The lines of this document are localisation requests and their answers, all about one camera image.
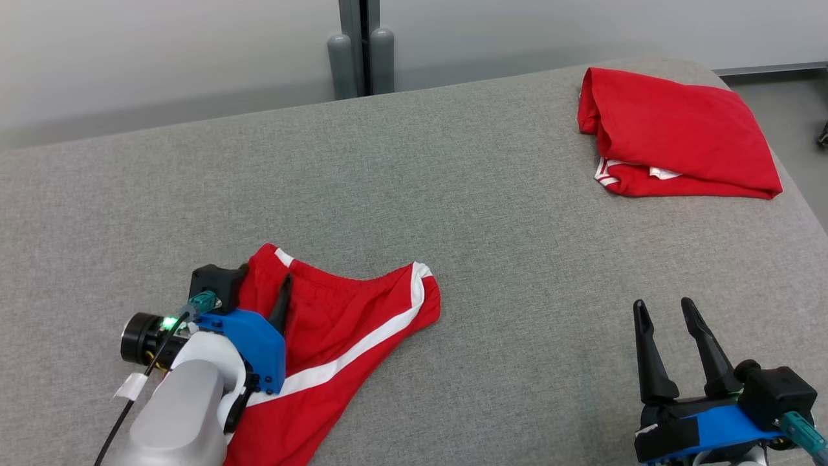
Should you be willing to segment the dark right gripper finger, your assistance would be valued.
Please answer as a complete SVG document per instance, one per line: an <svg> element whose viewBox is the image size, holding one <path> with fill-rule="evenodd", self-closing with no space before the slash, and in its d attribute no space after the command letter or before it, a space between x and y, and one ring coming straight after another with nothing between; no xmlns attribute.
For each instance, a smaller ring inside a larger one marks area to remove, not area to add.
<svg viewBox="0 0 828 466"><path fill-rule="evenodd" d="M681 310L685 318L688 333L693 337L700 354L702 369L706 377L704 392L707 398L721 399L743 389L743 383L737 380L734 368L715 334L710 330L698 307L689 297L681 298Z"/></svg>
<svg viewBox="0 0 828 466"><path fill-rule="evenodd" d="M675 400L679 389L666 374L654 336L654 325L647 307L638 299L633 304L634 337L638 357L640 400L656 405Z"/></svg>

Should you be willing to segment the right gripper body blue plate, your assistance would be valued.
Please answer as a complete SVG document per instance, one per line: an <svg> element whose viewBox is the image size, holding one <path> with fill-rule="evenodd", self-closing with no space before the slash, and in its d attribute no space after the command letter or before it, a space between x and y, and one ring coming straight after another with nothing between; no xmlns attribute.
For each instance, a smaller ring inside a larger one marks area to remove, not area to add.
<svg viewBox="0 0 828 466"><path fill-rule="evenodd" d="M721 399L706 396L645 405L634 449L645 466L736 462L758 447L787 449L780 430L760 430L737 406L739 395Z"/></svg>

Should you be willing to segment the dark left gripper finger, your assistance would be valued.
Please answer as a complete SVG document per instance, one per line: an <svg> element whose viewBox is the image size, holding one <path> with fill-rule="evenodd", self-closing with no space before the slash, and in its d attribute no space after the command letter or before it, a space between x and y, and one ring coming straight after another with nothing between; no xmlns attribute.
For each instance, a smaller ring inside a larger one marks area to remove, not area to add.
<svg viewBox="0 0 828 466"><path fill-rule="evenodd" d="M292 275L287 274L279 286L277 298L273 304L268 322L282 336L286 335L287 316L292 298Z"/></svg>

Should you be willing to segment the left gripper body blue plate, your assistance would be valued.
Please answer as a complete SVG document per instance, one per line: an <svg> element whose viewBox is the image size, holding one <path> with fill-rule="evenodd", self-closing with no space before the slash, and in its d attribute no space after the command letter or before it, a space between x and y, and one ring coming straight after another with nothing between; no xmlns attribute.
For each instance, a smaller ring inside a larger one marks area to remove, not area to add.
<svg viewBox="0 0 828 466"><path fill-rule="evenodd" d="M268 395L278 394L286 379L286 342L278 330L258 313L236 309L227 315L210 312L195 318L201 331L227 337L237 354L259 375L258 386Z"/></svg>

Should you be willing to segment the red shorts with white stripe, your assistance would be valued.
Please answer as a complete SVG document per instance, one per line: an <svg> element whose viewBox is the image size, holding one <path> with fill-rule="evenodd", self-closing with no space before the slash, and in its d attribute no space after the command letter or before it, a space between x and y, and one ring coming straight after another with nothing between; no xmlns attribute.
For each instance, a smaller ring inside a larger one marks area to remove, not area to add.
<svg viewBox="0 0 828 466"><path fill-rule="evenodd" d="M273 244L248 261L242 309L268 316L292 278L286 380L252 395L224 466L307 466L370 375L412 334L441 315L441 292L423 263L378 278L344 278Z"/></svg>

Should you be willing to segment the red shirt with white stripes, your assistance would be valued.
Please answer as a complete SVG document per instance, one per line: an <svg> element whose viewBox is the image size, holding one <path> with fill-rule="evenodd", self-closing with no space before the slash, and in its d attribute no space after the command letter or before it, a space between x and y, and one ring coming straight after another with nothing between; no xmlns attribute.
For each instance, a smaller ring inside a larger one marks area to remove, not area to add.
<svg viewBox="0 0 828 466"><path fill-rule="evenodd" d="M783 191L751 110L729 89L591 67L577 121L596 138L594 179L624 197L747 197Z"/></svg>

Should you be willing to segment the grey rounded post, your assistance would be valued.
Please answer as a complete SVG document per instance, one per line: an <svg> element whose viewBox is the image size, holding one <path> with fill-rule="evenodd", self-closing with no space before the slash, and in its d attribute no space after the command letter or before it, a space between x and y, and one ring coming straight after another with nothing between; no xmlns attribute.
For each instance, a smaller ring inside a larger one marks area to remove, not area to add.
<svg viewBox="0 0 828 466"><path fill-rule="evenodd" d="M335 100L358 96L358 82L354 71L353 48L349 36L337 34L327 41L329 68Z"/></svg>
<svg viewBox="0 0 828 466"><path fill-rule="evenodd" d="M387 28L373 30L369 37L371 91L373 95L395 91L395 36Z"/></svg>

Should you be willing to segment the grey vertical frame strip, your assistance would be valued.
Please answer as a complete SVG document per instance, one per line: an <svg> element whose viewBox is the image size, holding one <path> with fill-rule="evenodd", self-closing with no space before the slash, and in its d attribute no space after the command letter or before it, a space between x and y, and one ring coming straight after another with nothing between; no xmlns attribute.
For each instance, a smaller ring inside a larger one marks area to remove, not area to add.
<svg viewBox="0 0 828 466"><path fill-rule="evenodd" d="M380 27L380 0L338 0L340 34L349 36L353 48L358 96L372 95L369 37Z"/></svg>

